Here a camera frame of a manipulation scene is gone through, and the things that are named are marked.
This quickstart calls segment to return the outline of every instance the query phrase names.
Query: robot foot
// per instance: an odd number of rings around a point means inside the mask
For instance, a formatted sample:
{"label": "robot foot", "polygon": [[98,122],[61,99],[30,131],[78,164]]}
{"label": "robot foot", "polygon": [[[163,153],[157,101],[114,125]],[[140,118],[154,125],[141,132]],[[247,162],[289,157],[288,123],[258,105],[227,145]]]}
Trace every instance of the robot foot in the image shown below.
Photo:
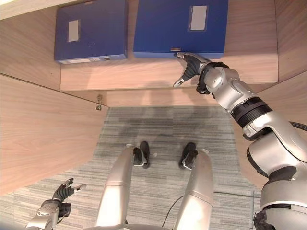
{"label": "robot foot", "polygon": [[179,167],[181,169],[192,169],[193,162],[197,156],[196,144],[189,142],[183,149],[181,159],[179,161]]}
{"label": "robot foot", "polygon": [[147,141],[142,141],[140,144],[140,149],[142,150],[142,152],[144,153],[144,157],[147,160],[147,163],[145,163],[143,165],[143,168],[147,169],[150,166],[150,162],[149,162],[149,145]]}

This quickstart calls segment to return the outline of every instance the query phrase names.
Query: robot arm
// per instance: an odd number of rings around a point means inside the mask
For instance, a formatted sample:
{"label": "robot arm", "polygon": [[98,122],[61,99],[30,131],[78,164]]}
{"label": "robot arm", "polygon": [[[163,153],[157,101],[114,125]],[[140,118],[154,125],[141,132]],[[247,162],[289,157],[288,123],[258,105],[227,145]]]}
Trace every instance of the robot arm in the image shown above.
{"label": "robot arm", "polygon": [[294,127],[240,80],[237,71],[192,53],[177,53],[187,62],[174,88],[199,75],[197,91],[212,94],[242,127],[252,166],[269,180],[261,193],[257,230],[303,230],[307,226],[307,143]]}
{"label": "robot arm", "polygon": [[86,187],[86,184],[82,184],[72,188],[70,186],[72,182],[73,178],[70,178],[62,183],[54,192],[52,199],[45,200],[42,203],[41,208],[36,212],[36,216],[27,224],[26,230],[52,230],[58,223],[59,218],[68,217],[71,212],[71,204],[63,203],[63,201]]}

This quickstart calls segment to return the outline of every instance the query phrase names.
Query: striped carpet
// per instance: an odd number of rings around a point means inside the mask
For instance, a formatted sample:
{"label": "striped carpet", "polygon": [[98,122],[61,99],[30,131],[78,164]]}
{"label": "striped carpet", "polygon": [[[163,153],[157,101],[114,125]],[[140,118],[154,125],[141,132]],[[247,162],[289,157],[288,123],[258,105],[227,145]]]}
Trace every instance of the striped carpet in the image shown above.
{"label": "striped carpet", "polygon": [[[240,175],[233,128],[220,107],[133,107],[110,108],[93,160],[52,178],[20,188],[0,197],[0,220],[24,226],[42,201],[66,179],[86,183],[84,191],[70,197],[71,214],[57,230],[94,226],[100,196],[110,169],[127,143],[147,140],[151,167],[133,169],[127,221],[160,226],[173,202],[184,194],[190,171],[177,162],[183,147],[197,143],[207,149],[213,162],[214,208],[210,230],[253,229],[252,217],[259,208],[260,191]],[[166,221],[172,229],[178,202]]]}

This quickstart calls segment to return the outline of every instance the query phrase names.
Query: wooden cabinet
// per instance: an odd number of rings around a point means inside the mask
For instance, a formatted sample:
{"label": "wooden cabinet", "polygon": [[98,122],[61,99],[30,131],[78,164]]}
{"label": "wooden cabinet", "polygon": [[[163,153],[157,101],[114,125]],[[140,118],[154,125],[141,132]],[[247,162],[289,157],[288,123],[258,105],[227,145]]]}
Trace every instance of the wooden cabinet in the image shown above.
{"label": "wooden cabinet", "polygon": [[0,20],[74,1],[78,0],[5,0],[7,3],[0,7]]}
{"label": "wooden cabinet", "polygon": [[[138,3],[138,0],[129,0],[128,59],[62,65],[62,90],[172,90],[174,82],[183,73],[184,61],[136,58],[133,54]],[[248,84],[278,81],[273,0],[229,0],[225,52],[219,61],[236,69],[241,79]],[[196,78],[182,87],[195,88],[197,83]]]}
{"label": "wooden cabinet", "polygon": [[92,158],[107,108],[0,75],[0,194]]}

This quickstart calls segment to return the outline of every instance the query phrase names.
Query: metal hinge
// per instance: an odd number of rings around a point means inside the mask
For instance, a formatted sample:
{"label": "metal hinge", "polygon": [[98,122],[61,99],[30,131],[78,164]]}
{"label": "metal hinge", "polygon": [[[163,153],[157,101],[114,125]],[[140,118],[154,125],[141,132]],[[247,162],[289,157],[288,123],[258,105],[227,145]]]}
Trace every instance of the metal hinge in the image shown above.
{"label": "metal hinge", "polygon": [[96,106],[96,110],[101,110],[102,108],[102,95],[101,94],[97,96],[97,101],[98,101],[98,105]]}

